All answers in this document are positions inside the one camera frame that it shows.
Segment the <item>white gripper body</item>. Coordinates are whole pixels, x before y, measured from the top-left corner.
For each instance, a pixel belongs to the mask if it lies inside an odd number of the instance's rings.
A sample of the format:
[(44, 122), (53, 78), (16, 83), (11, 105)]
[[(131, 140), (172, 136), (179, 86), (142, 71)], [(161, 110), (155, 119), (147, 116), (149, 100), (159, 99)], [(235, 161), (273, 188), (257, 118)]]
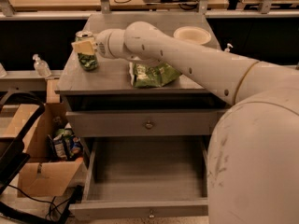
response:
[(95, 36), (98, 53), (109, 59), (123, 58), (129, 56), (129, 50), (124, 44), (124, 30), (107, 29)]

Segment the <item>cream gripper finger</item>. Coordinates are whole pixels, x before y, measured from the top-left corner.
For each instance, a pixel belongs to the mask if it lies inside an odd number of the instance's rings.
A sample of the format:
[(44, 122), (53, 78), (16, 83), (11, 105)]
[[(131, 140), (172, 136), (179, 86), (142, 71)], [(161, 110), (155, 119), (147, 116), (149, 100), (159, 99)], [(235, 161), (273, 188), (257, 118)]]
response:
[(76, 53), (94, 55), (96, 49), (95, 39), (90, 37), (75, 41), (72, 43), (72, 48)]

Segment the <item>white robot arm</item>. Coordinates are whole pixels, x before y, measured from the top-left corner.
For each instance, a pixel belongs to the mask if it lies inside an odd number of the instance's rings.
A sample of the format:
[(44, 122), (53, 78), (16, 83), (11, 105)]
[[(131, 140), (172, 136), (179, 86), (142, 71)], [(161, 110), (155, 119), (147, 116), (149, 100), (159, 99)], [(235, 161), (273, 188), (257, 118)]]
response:
[(299, 82), (295, 69), (207, 48), (137, 21), (95, 38), (110, 59), (169, 63), (230, 105), (207, 154), (210, 224), (299, 224)]

